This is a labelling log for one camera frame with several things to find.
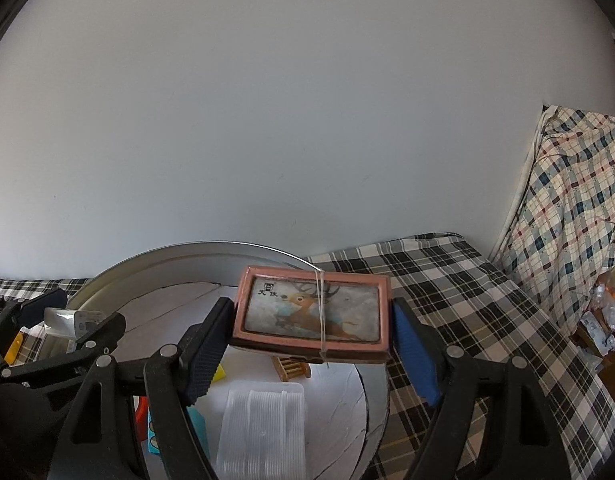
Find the pink framed deer picture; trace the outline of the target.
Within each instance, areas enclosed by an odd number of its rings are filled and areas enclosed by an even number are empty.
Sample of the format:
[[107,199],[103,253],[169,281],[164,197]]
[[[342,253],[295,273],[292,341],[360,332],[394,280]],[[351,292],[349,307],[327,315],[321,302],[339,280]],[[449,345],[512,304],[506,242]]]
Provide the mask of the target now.
[[384,363],[390,301],[383,275],[249,266],[238,287],[231,342],[309,362]]

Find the silver rectangular item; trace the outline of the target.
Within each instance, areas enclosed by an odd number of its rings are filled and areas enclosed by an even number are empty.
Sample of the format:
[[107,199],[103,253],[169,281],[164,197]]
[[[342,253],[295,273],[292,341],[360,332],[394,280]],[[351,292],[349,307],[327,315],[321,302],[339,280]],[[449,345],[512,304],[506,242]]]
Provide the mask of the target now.
[[106,315],[99,311],[47,308],[44,324],[47,334],[62,339],[77,340],[96,328]]

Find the red white round item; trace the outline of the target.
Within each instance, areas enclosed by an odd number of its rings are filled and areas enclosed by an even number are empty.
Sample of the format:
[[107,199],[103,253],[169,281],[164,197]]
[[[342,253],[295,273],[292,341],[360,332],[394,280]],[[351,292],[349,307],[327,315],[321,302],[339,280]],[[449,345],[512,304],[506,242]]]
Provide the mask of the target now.
[[145,396],[136,396],[135,404],[135,425],[137,436],[140,442],[144,442],[148,437],[148,399]]

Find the round cookie tin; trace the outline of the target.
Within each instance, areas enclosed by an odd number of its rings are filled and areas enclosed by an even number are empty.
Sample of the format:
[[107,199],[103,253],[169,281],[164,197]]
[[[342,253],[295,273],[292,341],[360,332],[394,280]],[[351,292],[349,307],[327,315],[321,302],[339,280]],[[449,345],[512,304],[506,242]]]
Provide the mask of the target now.
[[[236,298],[247,266],[306,269],[309,263],[255,244],[204,242],[145,252],[89,281],[73,310],[121,313],[126,330],[113,354],[147,358],[176,344],[219,298]],[[306,467],[312,479],[358,479],[377,451],[388,417],[387,370],[371,364],[314,364],[299,381],[306,403]]]

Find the black white plaid tablecloth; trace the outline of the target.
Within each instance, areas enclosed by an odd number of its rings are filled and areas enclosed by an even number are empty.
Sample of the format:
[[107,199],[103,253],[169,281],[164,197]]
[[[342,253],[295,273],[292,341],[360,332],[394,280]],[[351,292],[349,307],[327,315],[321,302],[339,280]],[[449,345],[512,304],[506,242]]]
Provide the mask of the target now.
[[[539,376],[555,415],[572,479],[596,479],[615,451],[615,402],[580,352],[510,278],[457,233],[428,233],[307,257],[324,270],[385,274],[421,322],[470,356],[504,362],[520,354]],[[84,278],[6,280],[0,297],[27,299]],[[432,419],[400,358],[388,365],[390,420],[363,479],[405,479]]]

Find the small yellow block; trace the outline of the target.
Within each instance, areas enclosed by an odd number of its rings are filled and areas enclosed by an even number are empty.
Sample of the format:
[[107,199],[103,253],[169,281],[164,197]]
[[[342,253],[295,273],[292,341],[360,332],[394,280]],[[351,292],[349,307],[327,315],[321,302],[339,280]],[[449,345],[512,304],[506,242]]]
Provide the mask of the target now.
[[214,376],[212,378],[212,384],[214,384],[214,382],[219,382],[220,380],[224,379],[226,377],[226,372],[224,370],[224,367],[222,367],[222,364],[219,364],[219,366],[216,368],[216,371],[214,373]]

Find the clear plastic bag of items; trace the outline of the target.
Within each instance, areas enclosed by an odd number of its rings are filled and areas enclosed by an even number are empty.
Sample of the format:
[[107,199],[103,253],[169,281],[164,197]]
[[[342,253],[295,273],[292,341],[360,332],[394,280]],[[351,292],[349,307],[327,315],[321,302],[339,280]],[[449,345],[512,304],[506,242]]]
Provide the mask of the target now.
[[615,351],[615,266],[597,281],[579,326],[596,356],[607,358]]

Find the small wooden rack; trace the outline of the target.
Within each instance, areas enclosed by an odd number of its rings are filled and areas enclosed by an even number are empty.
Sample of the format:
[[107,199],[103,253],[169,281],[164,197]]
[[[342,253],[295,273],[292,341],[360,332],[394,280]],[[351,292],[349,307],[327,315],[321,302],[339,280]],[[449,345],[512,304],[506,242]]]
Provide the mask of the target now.
[[281,356],[272,356],[272,365],[282,382],[290,382],[296,378],[311,377],[311,368],[306,362],[294,360],[291,358],[282,358]]

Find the colourful plaid draped cloth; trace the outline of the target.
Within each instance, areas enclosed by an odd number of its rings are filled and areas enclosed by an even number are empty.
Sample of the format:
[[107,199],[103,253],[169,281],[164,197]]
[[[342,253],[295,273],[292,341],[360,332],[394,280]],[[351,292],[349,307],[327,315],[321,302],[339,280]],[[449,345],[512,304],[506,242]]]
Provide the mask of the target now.
[[491,253],[565,335],[615,263],[615,117],[543,109]]

